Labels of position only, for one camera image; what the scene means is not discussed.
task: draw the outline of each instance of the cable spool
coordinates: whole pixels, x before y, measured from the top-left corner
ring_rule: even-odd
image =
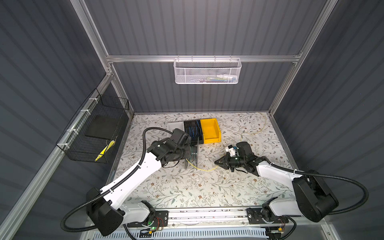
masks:
[[[188,159],[190,162],[195,162],[195,165],[197,163],[198,158],[198,152],[197,152],[197,146],[189,146],[191,151],[191,157]]]

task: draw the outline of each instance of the yellow plastic bin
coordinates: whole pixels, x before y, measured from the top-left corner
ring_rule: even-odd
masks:
[[[203,138],[205,143],[221,142],[221,131],[216,118],[201,119]]]

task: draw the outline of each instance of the white cable tie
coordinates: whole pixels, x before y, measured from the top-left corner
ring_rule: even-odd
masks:
[[[91,112],[89,111],[89,109],[80,110],[80,112],[83,112],[83,111],[86,111],[91,115]]]
[[[79,132],[77,131],[77,129],[76,128],[73,128],[73,129],[67,129],[67,131],[69,131],[69,132],[72,132],[72,131],[74,131],[77,135],[79,135]]]
[[[68,143],[58,143],[57,145],[64,145],[64,146],[69,147],[69,144],[68,144]]]
[[[99,103],[99,99],[98,98],[90,98],[90,99],[93,99],[96,101],[96,103]]]

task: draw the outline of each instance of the floral patterned tabletop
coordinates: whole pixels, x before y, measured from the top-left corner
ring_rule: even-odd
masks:
[[[199,146],[198,168],[215,168],[214,161],[225,155],[224,147],[241,141],[247,141],[255,155],[266,156],[271,162],[291,168],[267,113],[151,114],[134,116],[115,179],[140,159],[144,129],[165,128],[168,122],[204,118],[217,118],[222,141]],[[148,131],[147,146],[166,134],[159,130]],[[153,173],[125,203],[147,200],[155,208],[234,207],[261,205],[277,196],[293,196],[293,192],[280,183],[253,174],[230,172],[220,167],[210,172],[191,165],[184,169],[184,163],[180,161],[174,168],[161,168]]]

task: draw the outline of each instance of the metal bracket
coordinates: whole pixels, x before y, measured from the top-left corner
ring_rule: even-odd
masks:
[[[262,208],[247,208],[247,217],[249,224],[264,224],[266,223],[263,220],[263,216],[261,214]],[[281,216],[280,219],[283,219],[283,222],[288,223],[289,219],[287,217]],[[276,219],[274,222],[270,224],[281,223],[280,220]]]
[[[168,226],[168,214],[169,214],[168,211],[156,211],[155,218],[153,219],[153,222],[150,226],[157,227],[158,224],[160,227]],[[146,226],[144,226],[141,222],[131,222],[131,223],[127,223],[127,227],[146,227]]]

